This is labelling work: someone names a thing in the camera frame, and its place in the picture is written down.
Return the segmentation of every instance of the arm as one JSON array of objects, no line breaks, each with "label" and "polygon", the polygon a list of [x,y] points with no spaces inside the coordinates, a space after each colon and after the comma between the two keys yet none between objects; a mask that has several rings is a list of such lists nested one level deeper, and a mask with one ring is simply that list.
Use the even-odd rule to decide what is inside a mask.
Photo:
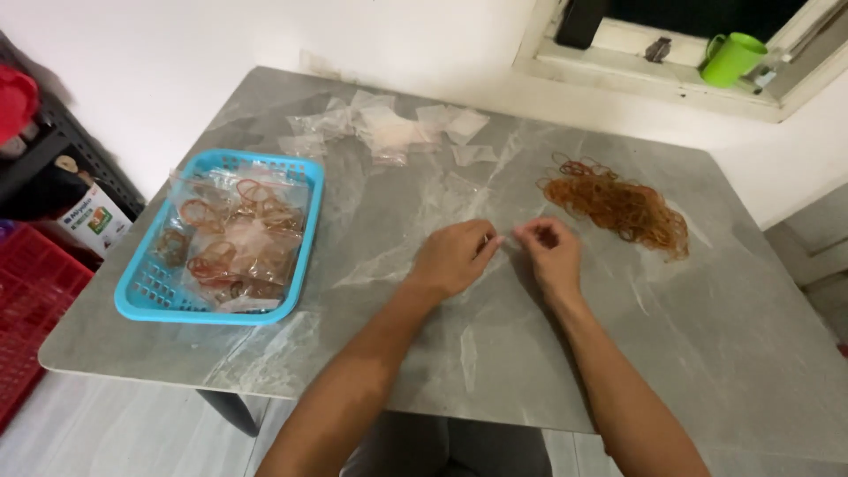
[{"label": "arm", "polygon": [[394,296],[304,392],[256,477],[338,476],[385,406],[427,314],[479,278],[501,241],[482,220],[433,233]]},{"label": "arm", "polygon": [[557,219],[516,227],[566,331],[607,451],[627,477],[708,476],[692,440],[595,320],[580,292],[580,242]]}]

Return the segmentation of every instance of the person's left hand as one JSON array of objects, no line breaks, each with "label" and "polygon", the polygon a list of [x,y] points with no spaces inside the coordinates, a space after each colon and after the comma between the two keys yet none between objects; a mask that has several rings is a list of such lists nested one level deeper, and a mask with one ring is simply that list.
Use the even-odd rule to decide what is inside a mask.
[{"label": "person's left hand", "polygon": [[487,220],[440,228],[421,246],[405,281],[423,287],[440,301],[450,298],[480,278],[503,241]]}]

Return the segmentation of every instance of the red plastic crate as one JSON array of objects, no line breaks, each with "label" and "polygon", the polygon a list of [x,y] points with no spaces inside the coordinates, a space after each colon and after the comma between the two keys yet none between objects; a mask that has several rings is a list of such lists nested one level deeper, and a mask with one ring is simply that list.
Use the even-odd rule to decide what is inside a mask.
[{"label": "red plastic crate", "polygon": [[38,348],[94,273],[41,235],[0,243],[0,433],[38,384]]}]

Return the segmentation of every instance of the green cup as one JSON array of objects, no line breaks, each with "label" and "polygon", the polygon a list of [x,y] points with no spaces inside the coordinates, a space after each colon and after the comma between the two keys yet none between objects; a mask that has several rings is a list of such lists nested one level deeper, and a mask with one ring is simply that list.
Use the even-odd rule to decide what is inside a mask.
[{"label": "green cup", "polygon": [[766,45],[745,33],[716,35],[706,45],[708,63],[700,77],[714,87],[731,87],[768,53]]}]

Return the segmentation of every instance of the table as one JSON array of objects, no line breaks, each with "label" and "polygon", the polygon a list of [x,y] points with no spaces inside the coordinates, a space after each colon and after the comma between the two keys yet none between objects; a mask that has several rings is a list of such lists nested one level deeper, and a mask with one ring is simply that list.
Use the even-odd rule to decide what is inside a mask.
[{"label": "table", "polygon": [[[286,116],[322,112],[331,96],[349,101],[359,88],[257,68],[187,158],[217,147],[279,153],[277,138],[292,134]],[[410,118],[437,104],[397,97],[395,109]],[[41,363],[297,399],[389,297],[432,230],[479,216],[506,233],[540,214],[565,217],[535,185],[561,151],[658,189],[689,224],[691,256],[665,263],[660,252],[568,219],[585,244],[589,304],[693,439],[848,462],[848,368],[707,153],[486,114],[492,119],[472,143],[492,145],[497,163],[458,167],[445,146],[413,154],[405,167],[376,167],[354,137],[329,143],[304,290],[295,312],[269,326],[140,323],[118,314],[115,283],[163,188],[47,338]],[[388,408],[592,433],[574,362],[540,304],[526,257],[506,242],[475,284],[433,314]]]}]

